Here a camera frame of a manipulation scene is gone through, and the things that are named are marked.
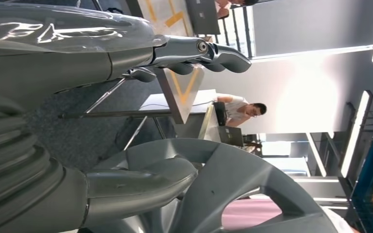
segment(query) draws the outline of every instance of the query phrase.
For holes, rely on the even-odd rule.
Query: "gray carpet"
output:
[[[26,119],[31,131],[51,153],[68,167],[88,171],[100,161],[122,151],[141,119],[127,117],[59,119],[61,113],[83,112],[116,82],[95,84],[54,94]],[[127,81],[94,112],[136,110],[150,94],[162,93],[158,81]],[[167,118],[160,118],[167,137],[175,133]],[[161,139],[151,118],[131,146]]]

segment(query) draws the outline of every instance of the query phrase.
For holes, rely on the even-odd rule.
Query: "table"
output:
[[[133,139],[141,130],[146,119],[152,117],[161,134],[162,138],[165,135],[159,125],[157,117],[171,116],[176,124],[185,124],[192,109],[192,105],[197,96],[198,89],[202,83],[204,71],[201,66],[195,66],[194,71],[188,75],[178,75],[169,69],[155,69],[154,70],[159,84],[165,97],[165,102],[168,107],[165,109],[145,109],[138,111],[116,111],[116,112],[92,112],[99,104],[108,98],[114,91],[116,91],[125,81],[123,77],[116,85],[103,94],[96,100],[84,113],[77,114],[62,114],[60,118],[74,119],[87,117],[134,117],[143,118],[136,131],[128,141],[124,150],[126,150]]]
[[[178,137],[200,138],[220,141],[218,120],[212,102],[216,99],[215,89],[199,90],[188,115],[187,121],[179,124],[172,118]],[[167,98],[164,94],[150,95],[140,107],[141,110],[168,110]]]

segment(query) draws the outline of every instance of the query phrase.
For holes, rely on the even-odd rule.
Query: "yellow sign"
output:
[[[199,71],[199,69],[197,69],[197,68],[194,69],[194,72],[192,73],[191,80],[189,80],[188,86],[186,87],[186,90],[185,90],[184,93],[181,91],[181,87],[179,86],[178,79],[176,77],[175,72],[173,72],[172,70],[170,71],[172,81],[174,82],[176,92],[178,93],[179,99],[181,100],[181,104],[186,103],[186,101],[188,99],[188,96],[191,92],[192,86],[195,83],[195,79],[197,78],[198,71]]]

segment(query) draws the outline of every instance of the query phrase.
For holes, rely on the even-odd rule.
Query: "gray wall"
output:
[[[274,0],[253,13],[257,56],[373,44],[373,0]]]
[[[373,51],[307,54],[282,60],[255,60],[247,72],[205,70],[201,90],[263,102],[264,116],[240,127],[243,134],[339,132],[364,90],[373,93]]]

